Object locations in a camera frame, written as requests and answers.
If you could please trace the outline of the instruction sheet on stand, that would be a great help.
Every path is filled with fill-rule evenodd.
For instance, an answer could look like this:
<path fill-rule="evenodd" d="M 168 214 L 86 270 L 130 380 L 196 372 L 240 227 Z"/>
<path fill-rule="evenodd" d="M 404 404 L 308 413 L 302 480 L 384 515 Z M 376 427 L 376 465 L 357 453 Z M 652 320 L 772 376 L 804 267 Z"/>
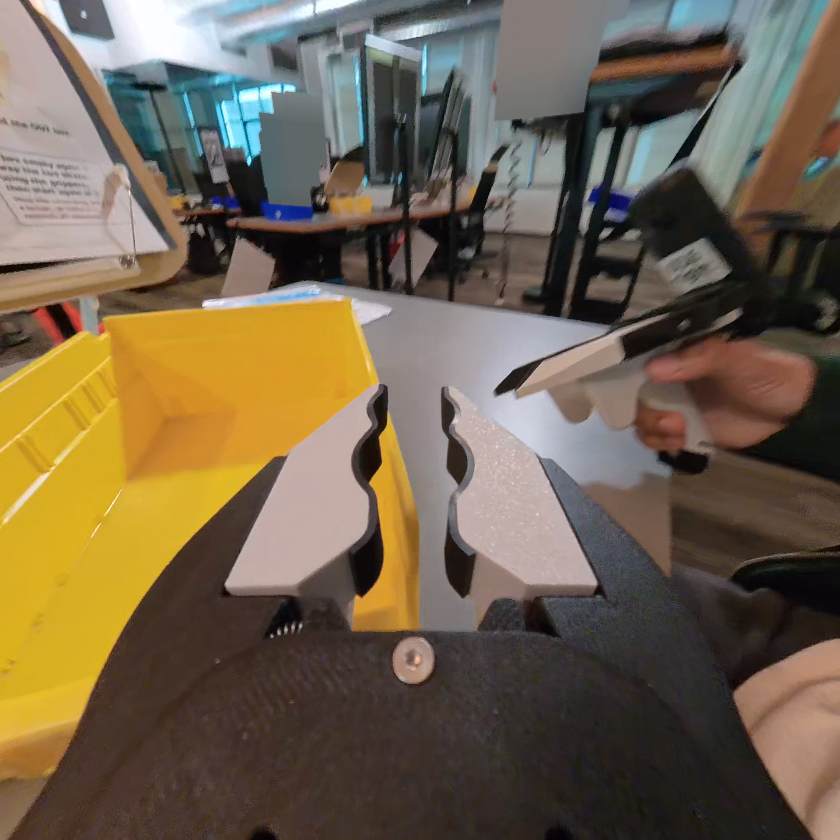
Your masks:
<path fill-rule="evenodd" d="M 73 43 L 2 2 L 1 59 L 2 313 L 170 279 L 184 230 Z"/>

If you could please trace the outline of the person's right forearm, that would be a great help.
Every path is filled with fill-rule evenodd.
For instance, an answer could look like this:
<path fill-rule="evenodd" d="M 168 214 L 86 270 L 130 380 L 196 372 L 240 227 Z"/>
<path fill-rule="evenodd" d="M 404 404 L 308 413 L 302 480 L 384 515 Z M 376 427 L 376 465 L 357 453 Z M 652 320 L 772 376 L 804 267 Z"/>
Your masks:
<path fill-rule="evenodd" d="M 747 455 L 839 481 L 839 359 L 817 358 L 810 401 Z"/>

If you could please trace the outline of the wooden workbench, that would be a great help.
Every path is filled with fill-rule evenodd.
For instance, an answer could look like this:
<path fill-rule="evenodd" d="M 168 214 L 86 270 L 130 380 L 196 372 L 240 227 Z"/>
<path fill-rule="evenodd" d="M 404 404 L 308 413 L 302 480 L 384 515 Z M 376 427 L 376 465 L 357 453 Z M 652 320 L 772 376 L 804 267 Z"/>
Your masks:
<path fill-rule="evenodd" d="M 275 261 L 276 283 L 332 281 L 344 277 L 340 250 L 359 239 L 366 254 L 366 285 L 373 290 L 393 288 L 391 242 L 413 226 L 431 219 L 454 222 L 469 212 L 469 202 L 442 202 L 373 207 L 365 212 L 320 213 L 309 218 L 234 217 L 227 230 L 263 249 Z"/>

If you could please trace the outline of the person's right hand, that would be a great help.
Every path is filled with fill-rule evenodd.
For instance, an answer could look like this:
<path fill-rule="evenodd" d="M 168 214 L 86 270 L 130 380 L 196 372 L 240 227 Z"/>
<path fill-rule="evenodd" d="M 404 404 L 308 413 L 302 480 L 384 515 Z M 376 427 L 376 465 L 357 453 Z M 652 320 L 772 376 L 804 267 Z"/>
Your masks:
<path fill-rule="evenodd" d="M 816 364 L 752 340 L 704 339 L 647 363 L 656 384 L 684 385 L 716 448 L 750 448 L 780 432 L 810 401 Z"/>

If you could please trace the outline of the computer monitor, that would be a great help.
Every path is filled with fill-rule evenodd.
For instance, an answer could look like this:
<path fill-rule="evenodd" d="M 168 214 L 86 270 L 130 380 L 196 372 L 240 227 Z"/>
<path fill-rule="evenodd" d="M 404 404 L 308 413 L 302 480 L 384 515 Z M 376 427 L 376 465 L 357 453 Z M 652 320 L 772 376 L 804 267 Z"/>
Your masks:
<path fill-rule="evenodd" d="M 365 169 L 374 186 L 393 184 L 399 175 L 396 132 L 406 125 L 409 181 L 418 173 L 418 123 L 423 54 L 418 49 L 366 34 L 360 48 L 360 84 Z"/>

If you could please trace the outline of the printed instruction sheet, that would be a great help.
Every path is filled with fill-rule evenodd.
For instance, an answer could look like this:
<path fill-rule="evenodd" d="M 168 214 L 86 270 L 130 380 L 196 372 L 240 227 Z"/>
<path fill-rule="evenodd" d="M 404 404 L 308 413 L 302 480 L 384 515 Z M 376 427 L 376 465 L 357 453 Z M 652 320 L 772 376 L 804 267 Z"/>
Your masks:
<path fill-rule="evenodd" d="M 160 215 L 46 23 L 1 6 L 2 266 L 152 255 Z"/>

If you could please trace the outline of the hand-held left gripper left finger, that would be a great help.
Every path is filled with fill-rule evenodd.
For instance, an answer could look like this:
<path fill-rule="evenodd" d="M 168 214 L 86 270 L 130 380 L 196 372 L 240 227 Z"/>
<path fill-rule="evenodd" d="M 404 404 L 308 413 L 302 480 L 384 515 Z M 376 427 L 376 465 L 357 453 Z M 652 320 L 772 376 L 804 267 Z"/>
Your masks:
<path fill-rule="evenodd" d="M 388 392 L 372 385 L 296 445 L 224 584 L 232 596 L 326 600 L 353 623 L 384 548 L 371 481 L 382 465 Z"/>

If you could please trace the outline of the grey flat board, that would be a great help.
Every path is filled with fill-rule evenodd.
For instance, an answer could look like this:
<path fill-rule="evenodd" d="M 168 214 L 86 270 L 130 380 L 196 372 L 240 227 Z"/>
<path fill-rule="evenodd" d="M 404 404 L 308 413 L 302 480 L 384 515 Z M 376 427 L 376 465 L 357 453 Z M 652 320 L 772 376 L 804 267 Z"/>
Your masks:
<path fill-rule="evenodd" d="M 238 237 L 227 268 L 222 299 L 243 298 L 267 292 L 275 274 L 276 259 L 244 237 Z"/>

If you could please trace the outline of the cream ribbed sweater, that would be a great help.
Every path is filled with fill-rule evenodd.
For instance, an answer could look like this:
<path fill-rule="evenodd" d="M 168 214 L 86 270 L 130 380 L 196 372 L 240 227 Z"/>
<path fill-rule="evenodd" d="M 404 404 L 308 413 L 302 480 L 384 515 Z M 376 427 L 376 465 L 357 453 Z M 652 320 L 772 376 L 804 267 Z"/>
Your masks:
<path fill-rule="evenodd" d="M 771 780 L 816 839 L 839 838 L 839 641 L 764 668 L 734 692 Z"/>

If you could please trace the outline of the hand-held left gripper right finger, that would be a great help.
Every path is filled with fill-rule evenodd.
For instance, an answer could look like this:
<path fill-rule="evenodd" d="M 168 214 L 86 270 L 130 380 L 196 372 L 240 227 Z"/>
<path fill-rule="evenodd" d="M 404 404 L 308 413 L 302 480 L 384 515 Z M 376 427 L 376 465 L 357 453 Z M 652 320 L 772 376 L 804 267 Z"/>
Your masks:
<path fill-rule="evenodd" d="M 499 600 L 593 597 L 599 584 L 541 458 L 455 389 L 441 391 L 448 501 L 444 563 L 481 623 Z"/>

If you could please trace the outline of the blue-striped clear plastic bag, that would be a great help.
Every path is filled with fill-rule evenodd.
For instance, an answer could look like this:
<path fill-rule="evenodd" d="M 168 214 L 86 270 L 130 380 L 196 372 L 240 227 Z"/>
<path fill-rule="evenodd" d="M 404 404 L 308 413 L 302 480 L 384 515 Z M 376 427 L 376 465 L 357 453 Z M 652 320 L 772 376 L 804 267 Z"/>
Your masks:
<path fill-rule="evenodd" d="M 311 284 L 303 287 L 281 288 L 255 295 L 206 299 L 202 309 L 209 311 L 253 308 L 266 306 L 291 305 L 293 303 L 323 303 L 349 301 L 353 315 L 361 326 L 388 317 L 392 308 L 381 303 L 363 301 L 357 298 L 336 294 Z"/>

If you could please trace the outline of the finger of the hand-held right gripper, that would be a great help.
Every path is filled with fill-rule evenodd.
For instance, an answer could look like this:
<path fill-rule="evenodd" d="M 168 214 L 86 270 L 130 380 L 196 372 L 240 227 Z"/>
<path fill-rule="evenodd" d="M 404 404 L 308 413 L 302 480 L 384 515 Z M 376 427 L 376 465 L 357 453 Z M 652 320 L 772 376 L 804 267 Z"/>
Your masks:
<path fill-rule="evenodd" d="M 609 370 L 632 358 L 632 352 L 625 349 L 625 338 L 635 341 L 637 333 L 646 334 L 656 323 L 656 316 L 648 316 L 525 363 L 508 373 L 493 393 L 501 396 L 515 392 L 518 396 L 528 396 Z"/>

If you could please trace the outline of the grey desk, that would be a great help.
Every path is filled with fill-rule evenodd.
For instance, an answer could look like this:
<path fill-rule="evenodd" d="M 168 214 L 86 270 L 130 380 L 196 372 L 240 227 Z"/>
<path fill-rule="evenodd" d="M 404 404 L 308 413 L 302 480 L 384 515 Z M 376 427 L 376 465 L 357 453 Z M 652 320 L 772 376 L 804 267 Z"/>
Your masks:
<path fill-rule="evenodd" d="M 384 559 L 353 623 L 326 600 L 225 591 L 290 451 L 274 457 L 136 606 L 14 838 L 688 836 L 684 726 L 640 665 L 665 663 L 646 614 L 677 606 L 665 468 L 596 411 L 494 395 L 603 332 L 381 297 L 392 313 L 361 328 L 388 392 Z M 499 600 L 477 623 L 445 570 L 445 386 L 541 458 L 596 595 Z"/>

